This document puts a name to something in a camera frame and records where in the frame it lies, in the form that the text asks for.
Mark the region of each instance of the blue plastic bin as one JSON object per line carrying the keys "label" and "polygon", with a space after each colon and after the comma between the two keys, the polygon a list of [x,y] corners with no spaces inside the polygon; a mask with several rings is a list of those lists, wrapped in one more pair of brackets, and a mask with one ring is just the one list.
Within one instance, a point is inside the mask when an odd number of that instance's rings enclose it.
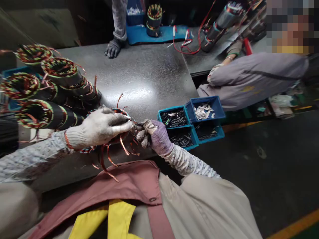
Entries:
{"label": "blue plastic bin", "polygon": [[[198,138],[198,135],[197,135],[197,131],[196,131],[196,127],[201,124],[200,126],[201,127],[205,127],[205,124],[214,124],[214,126],[219,126],[217,129],[216,129],[216,132],[217,132],[217,135],[215,137],[211,137],[211,138],[208,138],[208,139],[204,139],[204,140],[199,140]],[[220,122],[219,120],[210,120],[210,121],[206,121],[206,122],[198,122],[198,123],[195,123],[194,124],[194,130],[195,130],[195,133],[196,133],[196,137],[197,137],[197,142],[199,144],[204,144],[204,143],[208,143],[208,142],[212,142],[212,141],[215,141],[215,140],[218,140],[218,139],[221,139],[221,138],[224,138],[225,137],[225,133],[223,131],[223,128],[221,127],[220,125]]]}
{"label": "blue plastic bin", "polygon": [[191,131],[190,135],[191,135],[191,139],[192,139],[193,145],[189,146],[189,147],[186,147],[186,148],[183,148],[183,149],[189,151],[189,150],[194,149],[194,148],[199,146],[198,137],[196,135],[195,128],[194,128],[193,125],[188,125],[188,126],[183,126],[183,127],[176,127],[176,128],[169,128],[169,129],[167,129],[167,133],[168,133],[168,136],[170,136],[170,134],[172,134],[174,131],[187,130],[187,129],[189,129]]}
{"label": "blue plastic bin", "polygon": [[145,12],[143,12],[140,0],[128,0],[127,10],[129,10],[131,7],[135,8],[135,9],[138,8],[141,13],[137,14],[137,15],[127,15],[127,12],[126,12],[127,25],[135,26],[135,25],[143,24]]}
{"label": "blue plastic bin", "polygon": [[[215,113],[214,118],[209,117],[207,119],[201,119],[201,120],[197,119],[194,107],[197,108],[203,102],[209,102],[209,105],[214,110],[214,112],[211,112],[211,114]],[[226,117],[218,96],[191,98],[190,101],[186,103],[185,106],[186,106],[187,114],[191,123],[203,122],[208,120],[217,120],[217,119]]]}
{"label": "blue plastic bin", "polygon": [[188,127],[190,126],[190,120],[189,120],[189,117],[188,117],[188,114],[187,114],[187,111],[186,111],[186,107],[184,105],[181,105],[181,106],[174,106],[174,107],[169,107],[169,108],[166,108],[166,109],[163,109],[163,110],[159,110],[159,113],[157,115],[157,119],[163,123],[163,120],[162,120],[162,117],[161,117],[161,113],[163,112],[166,112],[166,111],[173,111],[173,110],[176,110],[176,109],[181,109],[183,108],[184,111],[185,111],[185,116],[186,116],[186,120],[187,120],[187,125],[184,125],[184,126],[179,126],[179,127],[175,127],[175,128],[184,128],[184,127]]}

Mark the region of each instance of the purple glove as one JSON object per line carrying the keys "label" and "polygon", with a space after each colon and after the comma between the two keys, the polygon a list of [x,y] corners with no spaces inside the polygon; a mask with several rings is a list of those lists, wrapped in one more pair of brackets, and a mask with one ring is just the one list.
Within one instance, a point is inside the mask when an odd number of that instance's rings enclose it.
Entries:
{"label": "purple glove", "polygon": [[174,148],[174,144],[170,141],[165,125],[155,120],[146,119],[143,122],[144,130],[140,131],[136,139],[146,148],[149,135],[151,136],[151,147],[159,156],[170,154]]}

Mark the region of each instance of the yellow strap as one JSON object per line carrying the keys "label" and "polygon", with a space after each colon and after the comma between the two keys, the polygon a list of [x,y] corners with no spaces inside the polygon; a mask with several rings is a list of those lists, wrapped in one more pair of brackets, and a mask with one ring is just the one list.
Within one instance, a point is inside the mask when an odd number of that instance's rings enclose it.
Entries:
{"label": "yellow strap", "polygon": [[108,207],[104,206],[77,216],[69,239],[89,239],[107,217]]}
{"label": "yellow strap", "polygon": [[77,216],[69,239],[89,239],[99,225],[108,218],[108,239],[141,239],[128,233],[135,206],[122,200],[111,200],[109,206]]}
{"label": "yellow strap", "polygon": [[108,239],[140,239],[128,233],[135,206],[119,199],[110,201],[107,226]]}

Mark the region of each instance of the blue mat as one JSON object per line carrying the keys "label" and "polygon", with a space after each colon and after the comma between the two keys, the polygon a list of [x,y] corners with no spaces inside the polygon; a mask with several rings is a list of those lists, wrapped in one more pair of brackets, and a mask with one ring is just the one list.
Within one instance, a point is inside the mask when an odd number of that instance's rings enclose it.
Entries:
{"label": "blue mat", "polygon": [[[188,27],[186,25],[177,26],[178,32],[175,34],[175,40],[184,40],[187,29]],[[129,45],[135,45],[138,43],[165,43],[173,41],[173,27],[170,26],[161,26],[160,35],[157,38],[147,35],[146,27],[141,25],[126,26],[126,34]]]}

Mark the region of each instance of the stacked stators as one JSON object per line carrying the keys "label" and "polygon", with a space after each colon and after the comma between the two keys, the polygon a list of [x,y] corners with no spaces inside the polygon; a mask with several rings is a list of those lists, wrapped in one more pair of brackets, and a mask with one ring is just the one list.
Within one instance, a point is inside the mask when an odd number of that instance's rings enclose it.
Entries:
{"label": "stacked stators", "polygon": [[38,44],[20,45],[14,54],[30,68],[25,68],[28,73],[13,73],[0,84],[0,90],[21,105],[15,115],[23,127],[65,130],[80,125],[100,103],[97,77],[93,86],[76,63],[54,57],[52,50]]}
{"label": "stacked stators", "polygon": [[211,51],[216,42],[223,36],[226,29],[239,21],[243,11],[243,7],[240,3],[228,2],[201,42],[201,49],[204,52]]}
{"label": "stacked stators", "polygon": [[152,4],[147,10],[146,33],[150,37],[159,36],[162,23],[163,9],[159,4]]}

